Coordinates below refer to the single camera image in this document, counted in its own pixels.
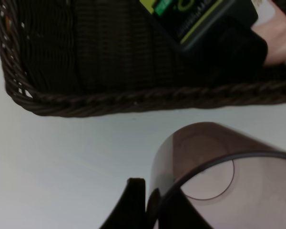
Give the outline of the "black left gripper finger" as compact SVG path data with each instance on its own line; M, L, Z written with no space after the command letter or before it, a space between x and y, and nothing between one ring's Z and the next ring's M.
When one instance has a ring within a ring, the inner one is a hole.
M130 178L102 229L143 229L145 226L145 180Z

